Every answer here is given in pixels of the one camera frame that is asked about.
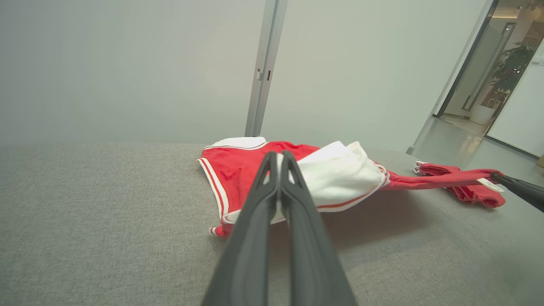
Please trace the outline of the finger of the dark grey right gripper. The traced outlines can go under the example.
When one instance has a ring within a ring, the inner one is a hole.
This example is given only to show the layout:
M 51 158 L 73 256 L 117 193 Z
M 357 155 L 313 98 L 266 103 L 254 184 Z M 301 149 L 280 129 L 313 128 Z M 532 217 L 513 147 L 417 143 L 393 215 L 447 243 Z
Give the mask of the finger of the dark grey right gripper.
M 505 176 L 504 174 L 499 174 L 499 173 L 491 174 L 491 178 L 493 181 L 505 186 L 508 190 L 510 190 L 511 192 L 513 192 L 519 197 L 522 197 L 522 196 L 532 196 L 533 198 L 544 197 L 543 187 L 525 182 L 523 180 Z
M 532 196 L 522 196 L 521 199 L 541 211 L 544 212 L 544 198 L 533 198 Z

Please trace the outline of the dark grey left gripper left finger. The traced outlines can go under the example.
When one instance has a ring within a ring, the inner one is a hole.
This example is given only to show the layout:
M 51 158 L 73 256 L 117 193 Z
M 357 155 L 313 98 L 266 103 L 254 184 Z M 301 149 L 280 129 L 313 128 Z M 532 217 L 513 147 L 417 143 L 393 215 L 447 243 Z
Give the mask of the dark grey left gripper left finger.
M 278 154 L 267 153 L 212 279 L 204 306 L 268 304 L 269 232 L 277 211 Z

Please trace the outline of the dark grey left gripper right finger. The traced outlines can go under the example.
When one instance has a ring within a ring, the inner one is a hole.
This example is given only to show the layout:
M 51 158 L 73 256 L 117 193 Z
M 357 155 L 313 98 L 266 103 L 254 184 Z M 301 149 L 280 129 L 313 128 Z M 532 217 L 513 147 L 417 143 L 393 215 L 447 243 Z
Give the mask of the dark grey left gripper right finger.
M 356 298 L 293 153 L 282 151 L 280 203 L 291 246 L 293 306 L 355 306 Z

